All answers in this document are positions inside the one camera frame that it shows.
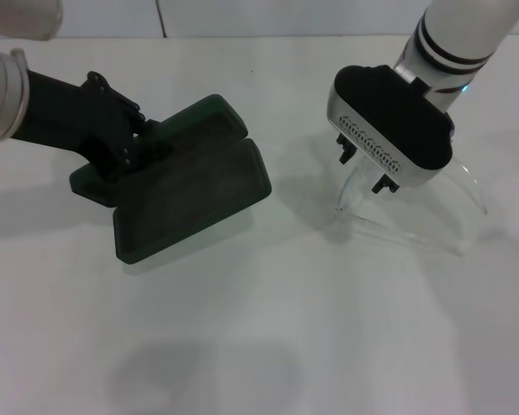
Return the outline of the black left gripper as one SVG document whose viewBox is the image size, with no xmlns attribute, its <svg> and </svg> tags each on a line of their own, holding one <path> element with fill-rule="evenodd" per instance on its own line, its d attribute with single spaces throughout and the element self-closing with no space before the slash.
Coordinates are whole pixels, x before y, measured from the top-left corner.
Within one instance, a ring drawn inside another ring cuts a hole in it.
<svg viewBox="0 0 519 415">
<path fill-rule="evenodd" d="M 95 71 L 74 86 L 29 71 L 24 140 L 83 156 L 108 182 L 117 181 L 131 159 L 164 159 L 173 152 L 160 121 L 113 89 Z"/>
</svg>

